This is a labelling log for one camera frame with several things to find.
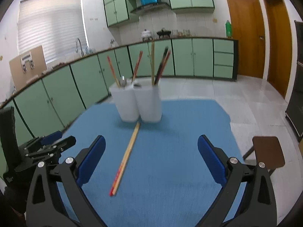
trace stool leg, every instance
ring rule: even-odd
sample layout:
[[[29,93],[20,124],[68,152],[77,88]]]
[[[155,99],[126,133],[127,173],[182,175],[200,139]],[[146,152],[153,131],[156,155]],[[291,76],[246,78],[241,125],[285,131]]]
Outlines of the stool leg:
[[[273,172],[275,171],[275,169],[270,169],[269,170],[269,176],[271,176],[273,174]]]
[[[249,151],[247,151],[246,154],[243,155],[243,160],[246,160],[246,158],[247,158],[254,150],[255,150],[254,147],[251,147],[251,148],[249,149]]]

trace white plastic container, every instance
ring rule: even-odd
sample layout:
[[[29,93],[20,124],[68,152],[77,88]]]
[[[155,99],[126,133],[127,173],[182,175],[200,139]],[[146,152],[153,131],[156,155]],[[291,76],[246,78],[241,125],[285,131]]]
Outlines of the white plastic container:
[[[141,87],[134,86],[139,113],[143,122],[157,123],[162,117],[160,89],[158,85],[152,86],[151,78],[138,79]]]
[[[130,82],[131,80],[127,80],[127,86],[124,88],[118,88],[116,83],[109,88],[116,108],[124,122],[135,122],[140,116],[134,87]]]

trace window blind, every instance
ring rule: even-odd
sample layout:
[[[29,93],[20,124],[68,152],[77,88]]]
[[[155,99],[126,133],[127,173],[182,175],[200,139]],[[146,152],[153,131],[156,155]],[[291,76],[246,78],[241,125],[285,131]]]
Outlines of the window blind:
[[[24,0],[20,2],[18,47],[23,54],[39,45],[46,62],[76,50],[76,38],[87,46],[81,0]]]

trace green bottle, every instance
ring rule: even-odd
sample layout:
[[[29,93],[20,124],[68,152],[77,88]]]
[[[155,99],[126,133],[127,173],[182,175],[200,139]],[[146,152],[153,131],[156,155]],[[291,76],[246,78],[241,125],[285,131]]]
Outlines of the green bottle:
[[[231,29],[231,23],[229,22],[229,20],[226,22],[225,28],[226,28],[226,36],[231,38],[232,37],[232,29]]]

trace silver screw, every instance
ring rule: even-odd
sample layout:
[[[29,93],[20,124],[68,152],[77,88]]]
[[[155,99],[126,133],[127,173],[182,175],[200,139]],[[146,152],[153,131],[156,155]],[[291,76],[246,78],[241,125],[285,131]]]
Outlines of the silver screw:
[[[74,161],[73,157],[68,157],[68,158],[66,158],[65,163],[66,164],[71,164],[71,163],[73,163],[73,161]]]
[[[235,157],[231,157],[231,158],[229,159],[229,161],[230,161],[230,163],[232,163],[232,164],[237,164],[237,163],[238,163],[238,159],[235,158]]]
[[[39,168],[44,167],[44,161],[40,161],[40,162],[38,163],[38,167],[39,167]]]
[[[259,167],[264,168],[265,167],[265,163],[264,162],[259,162]]]

